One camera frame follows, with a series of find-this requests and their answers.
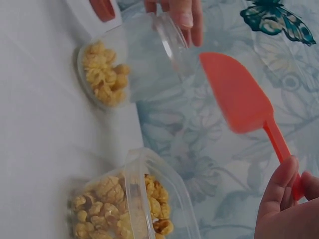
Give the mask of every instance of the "caramel popcorn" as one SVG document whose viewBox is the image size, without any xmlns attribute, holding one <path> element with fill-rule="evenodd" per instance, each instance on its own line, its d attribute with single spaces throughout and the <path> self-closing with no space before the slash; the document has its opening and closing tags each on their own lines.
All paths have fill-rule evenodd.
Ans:
<svg viewBox="0 0 319 239">
<path fill-rule="evenodd" d="M 159 181 L 154 182 L 154 192 L 152 197 L 158 200 L 160 203 L 168 202 L 168 192 L 167 190 L 159 183 Z"/>
<path fill-rule="evenodd" d="M 91 222 L 96 229 L 105 229 L 109 228 L 109 225 L 103 216 L 93 216 L 91 217 Z"/>
<path fill-rule="evenodd" d="M 113 70 L 116 72 L 116 74 L 120 75 L 128 75 L 131 71 L 130 67 L 126 64 L 120 64 L 113 68 Z"/>
<path fill-rule="evenodd" d="M 124 197 L 124 191 L 119 184 L 119 178 L 113 176 L 102 179 L 95 193 L 104 203 L 116 204 Z"/>
<path fill-rule="evenodd" d="M 106 219 L 115 218 L 118 219 L 120 212 L 117 207 L 115 207 L 113 204 L 105 203 L 103 206 L 103 213 L 104 217 Z"/>
<path fill-rule="evenodd" d="M 151 177 L 148 174 L 144 175 L 144 180 L 145 180 L 145 186 L 146 186 L 146 193 L 148 196 L 151 196 L 155 190 L 155 185 L 154 185 L 154 177 Z"/>
<path fill-rule="evenodd" d="M 120 219 L 116 224 L 116 235 L 123 239 L 134 239 L 130 214 L 127 212 L 120 215 Z"/>
<path fill-rule="evenodd" d="M 78 196 L 76 198 L 74 198 L 73 202 L 72 202 L 72 208 L 74 211 L 79 211 L 83 208 L 84 204 L 85 204 L 85 198 L 83 196 Z"/>
<path fill-rule="evenodd" d="M 128 85 L 127 75 L 131 71 L 126 64 L 113 67 L 115 61 L 116 52 L 105 48 L 102 41 L 87 46 L 82 59 L 86 81 L 94 96 L 109 107 L 115 107 L 125 100 L 123 89 Z"/>
<path fill-rule="evenodd" d="M 158 218 L 158 216 L 160 215 L 160 210 L 161 210 L 160 203 L 155 198 L 150 197 L 149 207 L 150 207 L 152 219 Z"/>
<path fill-rule="evenodd" d="M 104 230 L 97 230 L 90 233 L 91 239 L 112 239 L 112 237 Z"/>
<path fill-rule="evenodd" d="M 126 75 L 119 74 L 116 77 L 116 81 L 114 82 L 114 85 L 112 86 L 112 90 L 117 91 L 119 89 L 123 89 L 128 85 L 129 81 Z"/>
<path fill-rule="evenodd" d="M 87 229 L 88 232 L 93 232 L 94 231 L 94 226 L 93 226 L 92 223 L 86 222 L 85 226 L 86 226 L 86 229 Z"/>
<path fill-rule="evenodd" d="M 84 223 L 78 223 L 75 226 L 74 234 L 79 239 L 89 239 L 89 231 Z"/>
<path fill-rule="evenodd" d="M 160 220 L 169 219 L 169 216 L 170 216 L 169 204 L 168 203 L 161 204 L 158 219 L 160 219 Z"/>
<path fill-rule="evenodd" d="M 81 210 L 78 212 L 77 218 L 79 222 L 84 223 L 86 221 L 86 217 L 88 216 L 88 213 L 84 210 Z"/>
<path fill-rule="evenodd" d="M 92 207 L 89 209 L 89 215 L 94 216 L 98 215 L 103 207 L 103 203 L 95 202 Z"/>
<path fill-rule="evenodd" d="M 174 230 L 174 225 L 170 220 L 159 220 L 153 223 L 155 232 L 161 235 L 168 235 Z"/>
<path fill-rule="evenodd" d="M 88 210 L 95 203 L 95 198 L 91 193 L 85 193 L 83 197 L 85 198 L 84 208 Z"/>
<path fill-rule="evenodd" d="M 83 194 L 74 198 L 74 233 L 78 239 L 111 239 L 108 234 L 110 230 L 115 233 L 115 239 L 134 239 L 130 217 L 133 219 L 136 236 L 142 239 L 147 237 L 148 226 L 143 212 L 143 202 L 139 194 L 134 194 L 139 187 L 139 178 L 132 177 L 130 181 L 130 188 L 133 190 L 130 211 L 123 173 L 117 177 L 107 176 L 97 183 L 86 185 Z M 169 219 L 168 192 L 153 176 L 145 174 L 144 181 L 156 239 L 165 239 L 164 236 L 174 229 Z"/>
<path fill-rule="evenodd" d="M 118 204 L 118 209 L 120 213 L 125 213 L 128 210 L 128 202 L 126 201 L 126 199 L 124 198 L 123 200 L 121 200 Z"/>
</svg>

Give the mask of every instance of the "orange scoop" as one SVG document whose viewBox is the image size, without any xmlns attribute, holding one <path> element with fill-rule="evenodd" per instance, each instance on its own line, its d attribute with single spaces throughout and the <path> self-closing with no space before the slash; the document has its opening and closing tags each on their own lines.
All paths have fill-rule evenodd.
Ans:
<svg viewBox="0 0 319 239">
<path fill-rule="evenodd" d="M 263 128 L 280 163 L 289 158 L 291 154 L 275 122 L 274 108 L 245 66 L 221 53 L 205 52 L 199 58 L 230 129 L 243 134 Z M 299 174 L 293 196 L 297 201 L 304 196 Z"/>
</svg>

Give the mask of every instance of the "clear plastic container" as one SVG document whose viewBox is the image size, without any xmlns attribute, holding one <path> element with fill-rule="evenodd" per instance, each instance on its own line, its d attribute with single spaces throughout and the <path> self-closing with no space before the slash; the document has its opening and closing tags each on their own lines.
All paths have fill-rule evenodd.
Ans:
<svg viewBox="0 0 319 239">
<path fill-rule="evenodd" d="M 147 148 L 129 151 L 123 168 L 85 184 L 71 200 L 78 239 L 200 239 L 182 178 Z M 180 217 L 172 217 L 176 209 Z"/>
<path fill-rule="evenodd" d="M 88 74 L 90 67 L 88 67 L 87 59 L 93 58 L 94 54 L 103 56 L 102 47 L 99 53 L 96 53 L 98 47 L 91 50 L 90 46 L 97 42 L 103 43 L 102 45 L 108 49 L 108 53 L 107 50 L 104 53 L 107 55 L 107 64 L 109 64 L 109 61 L 112 62 L 110 70 L 114 70 L 114 67 L 119 64 L 125 64 L 130 68 L 127 75 L 128 85 L 124 87 L 126 97 L 125 100 L 122 99 L 122 103 L 133 103 L 147 99 L 166 89 L 180 85 L 194 75 L 195 58 L 190 55 L 183 34 L 171 17 L 167 13 L 162 13 L 159 16 L 146 13 L 93 39 L 79 50 L 77 67 L 80 80 L 87 95 L 103 109 L 123 104 L 102 103 L 107 99 L 114 100 L 114 97 L 112 98 L 114 94 L 111 94 L 111 92 L 121 90 L 119 87 L 113 86 L 114 73 L 110 76 L 109 72 L 106 72 L 101 77 L 96 70 L 94 74 Z M 112 54 L 116 53 L 115 58 L 110 55 L 109 49 L 113 51 Z M 101 59 L 103 59 L 101 60 L 102 63 L 98 63 L 98 67 L 93 67 L 105 67 L 105 59 L 103 57 Z M 95 84 L 91 84 L 92 78 L 93 80 L 97 79 Z M 96 91 L 93 85 L 98 85 L 100 89 L 102 89 L 101 85 L 107 85 L 107 90 Z"/>
</svg>

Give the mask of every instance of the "blue floral pattern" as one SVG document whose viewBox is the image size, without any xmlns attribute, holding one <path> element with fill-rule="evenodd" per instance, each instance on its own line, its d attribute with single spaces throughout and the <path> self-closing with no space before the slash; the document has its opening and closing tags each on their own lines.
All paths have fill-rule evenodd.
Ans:
<svg viewBox="0 0 319 239">
<path fill-rule="evenodd" d="M 119 0 L 124 21 L 143 3 Z M 275 107 L 275 118 L 301 171 L 319 175 L 319 47 L 282 34 L 252 31 L 240 16 L 252 1 L 203 0 L 205 41 L 194 54 L 218 51 L 241 61 Z M 317 0 L 283 1 L 319 37 Z M 203 239 L 253 239 L 258 206 L 279 163 L 263 131 L 232 133 L 197 62 L 194 80 L 137 103 L 146 147 L 182 176 Z M 176 225 L 175 231 L 181 230 Z"/>
</svg>

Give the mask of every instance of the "human hand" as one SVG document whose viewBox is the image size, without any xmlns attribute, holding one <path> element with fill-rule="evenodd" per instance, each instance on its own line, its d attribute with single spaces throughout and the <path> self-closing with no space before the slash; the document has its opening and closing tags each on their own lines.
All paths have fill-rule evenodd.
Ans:
<svg viewBox="0 0 319 239">
<path fill-rule="evenodd" d="M 319 236 L 319 179 L 305 172 L 302 184 L 309 200 L 298 205 L 292 185 L 298 161 L 286 159 L 274 172 L 259 206 L 255 239 L 317 239 Z"/>
<path fill-rule="evenodd" d="M 163 11 L 169 11 L 171 18 L 181 28 L 188 45 L 203 44 L 203 9 L 201 0 L 144 0 L 146 12 L 157 11 L 160 2 Z"/>
</svg>

